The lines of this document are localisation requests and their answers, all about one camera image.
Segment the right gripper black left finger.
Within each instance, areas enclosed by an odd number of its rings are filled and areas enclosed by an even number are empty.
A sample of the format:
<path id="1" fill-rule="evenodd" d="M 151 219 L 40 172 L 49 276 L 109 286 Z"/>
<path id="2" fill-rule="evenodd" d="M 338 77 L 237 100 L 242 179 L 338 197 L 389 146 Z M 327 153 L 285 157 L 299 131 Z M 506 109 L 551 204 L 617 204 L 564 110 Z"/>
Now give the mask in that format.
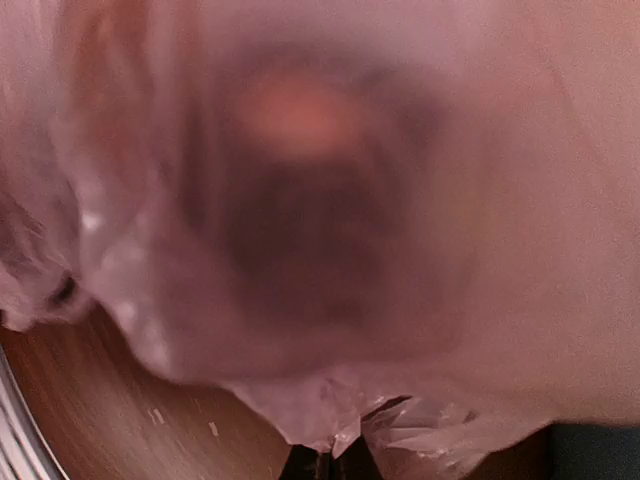
<path id="1" fill-rule="evenodd" d="M 331 455 L 303 445 L 291 447 L 284 464 L 284 480 L 329 480 Z"/>

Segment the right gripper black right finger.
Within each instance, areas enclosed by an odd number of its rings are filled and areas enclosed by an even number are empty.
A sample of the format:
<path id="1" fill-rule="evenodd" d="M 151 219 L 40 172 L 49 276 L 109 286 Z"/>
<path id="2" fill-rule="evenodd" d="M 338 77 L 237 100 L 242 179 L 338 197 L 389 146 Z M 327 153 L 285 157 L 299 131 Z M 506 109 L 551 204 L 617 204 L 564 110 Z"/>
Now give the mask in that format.
<path id="1" fill-rule="evenodd" d="M 333 478 L 336 480 L 383 480 L 363 436 L 358 437 L 333 461 Z"/>

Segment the pink plastic trash bag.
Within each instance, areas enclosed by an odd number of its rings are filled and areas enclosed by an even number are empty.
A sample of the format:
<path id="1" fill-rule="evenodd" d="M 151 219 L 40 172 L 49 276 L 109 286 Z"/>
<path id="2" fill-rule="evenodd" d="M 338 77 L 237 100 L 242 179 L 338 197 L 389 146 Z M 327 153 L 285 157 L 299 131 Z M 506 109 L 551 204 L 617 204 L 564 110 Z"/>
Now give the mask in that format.
<path id="1" fill-rule="evenodd" d="M 635 1 L 5 1 L 1 317 L 291 444 L 639 420 Z"/>

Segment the blue plastic trash bin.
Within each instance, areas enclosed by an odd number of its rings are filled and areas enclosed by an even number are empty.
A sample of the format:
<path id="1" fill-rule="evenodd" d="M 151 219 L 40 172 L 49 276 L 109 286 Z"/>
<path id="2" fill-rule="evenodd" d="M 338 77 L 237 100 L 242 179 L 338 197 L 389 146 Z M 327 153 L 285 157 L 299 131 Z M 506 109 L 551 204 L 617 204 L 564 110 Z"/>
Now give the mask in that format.
<path id="1" fill-rule="evenodd" d="M 551 428 L 552 478 L 639 480 L 639 428 L 560 424 Z"/>

